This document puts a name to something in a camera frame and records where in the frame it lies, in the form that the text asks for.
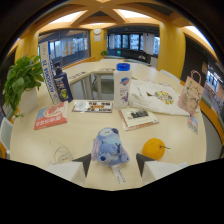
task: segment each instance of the tote bag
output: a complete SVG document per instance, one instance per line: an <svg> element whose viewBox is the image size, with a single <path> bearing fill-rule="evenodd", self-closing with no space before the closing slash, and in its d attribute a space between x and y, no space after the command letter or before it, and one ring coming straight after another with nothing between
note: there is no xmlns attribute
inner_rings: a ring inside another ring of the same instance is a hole
<svg viewBox="0 0 224 224"><path fill-rule="evenodd" d="M199 83L193 79L193 75L199 75ZM201 75L195 71L191 71L191 77L187 77L184 89L179 97L177 105L187 111L191 116L194 115L196 108L203 95L204 88L201 86Z"/></svg>
<svg viewBox="0 0 224 224"><path fill-rule="evenodd" d="M131 80L128 103L130 107L169 115L189 116L177 105L179 96L172 87L153 82Z"/></svg>

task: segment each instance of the orange fruit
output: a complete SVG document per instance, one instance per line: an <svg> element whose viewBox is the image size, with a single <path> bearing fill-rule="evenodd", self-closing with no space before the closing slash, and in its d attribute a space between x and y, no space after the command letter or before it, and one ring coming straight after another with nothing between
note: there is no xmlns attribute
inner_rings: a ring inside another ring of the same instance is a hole
<svg viewBox="0 0 224 224"><path fill-rule="evenodd" d="M165 144L158 138L149 139L143 146L142 154L152 159L160 159L165 153Z"/></svg>

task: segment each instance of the stuffed toy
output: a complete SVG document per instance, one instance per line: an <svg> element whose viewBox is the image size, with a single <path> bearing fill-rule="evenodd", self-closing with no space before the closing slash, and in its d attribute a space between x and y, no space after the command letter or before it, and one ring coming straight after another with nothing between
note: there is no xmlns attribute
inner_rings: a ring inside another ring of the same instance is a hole
<svg viewBox="0 0 224 224"><path fill-rule="evenodd" d="M130 161L116 128L104 128L99 131L93 143L91 157L93 161L97 160L106 166L114 166Z"/></svg>

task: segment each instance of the green plant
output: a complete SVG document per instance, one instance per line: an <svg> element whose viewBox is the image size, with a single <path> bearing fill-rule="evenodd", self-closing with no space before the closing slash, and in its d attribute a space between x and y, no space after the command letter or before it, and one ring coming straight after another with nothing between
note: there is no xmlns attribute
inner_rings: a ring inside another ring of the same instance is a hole
<svg viewBox="0 0 224 224"><path fill-rule="evenodd" d="M100 53L100 55L105 56L105 55L109 55L109 53L108 53L108 51L102 51L102 52Z"/></svg>
<svg viewBox="0 0 224 224"><path fill-rule="evenodd" d="M10 105L14 114L22 93L30 91L35 86L39 90L41 82L44 82L44 78L41 76L43 70L39 59L39 56L28 57L25 55L9 67L3 94L5 95L6 106Z"/></svg>

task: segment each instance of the potted plant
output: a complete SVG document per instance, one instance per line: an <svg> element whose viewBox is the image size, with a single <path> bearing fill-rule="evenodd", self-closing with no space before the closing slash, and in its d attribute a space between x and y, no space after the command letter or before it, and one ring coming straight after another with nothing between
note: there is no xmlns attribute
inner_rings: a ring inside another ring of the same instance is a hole
<svg viewBox="0 0 224 224"><path fill-rule="evenodd" d="M39 90L41 82L44 82L39 59L39 56L25 55L9 67L3 94L6 106L10 105L14 114L19 107L20 112L15 117L29 113L37 106L36 87Z"/></svg>
<svg viewBox="0 0 224 224"><path fill-rule="evenodd" d="M101 55L102 57L104 57L105 55L109 55L109 53L108 53L108 51L102 51L102 52L100 53L100 55Z"/></svg>

